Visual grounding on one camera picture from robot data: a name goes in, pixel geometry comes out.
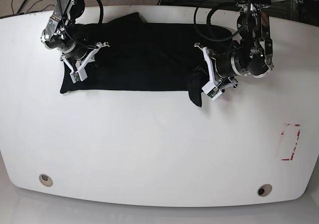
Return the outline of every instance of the black cloth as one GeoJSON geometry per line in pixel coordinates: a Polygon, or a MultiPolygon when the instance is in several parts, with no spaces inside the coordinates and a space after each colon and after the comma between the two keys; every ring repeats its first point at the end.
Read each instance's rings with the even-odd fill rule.
{"type": "MultiPolygon", "coordinates": [[[[218,36],[229,36],[225,28],[214,27],[218,36]]],[[[75,90],[188,91],[201,107],[201,87],[208,80],[203,53],[196,42],[218,53],[227,51],[229,42],[215,43],[199,36],[192,24],[145,23],[138,13],[102,25],[77,25],[74,29],[88,43],[108,41],[96,62],[85,68],[88,78],[72,83],[70,69],[65,74],[61,93],[75,90]]]]}

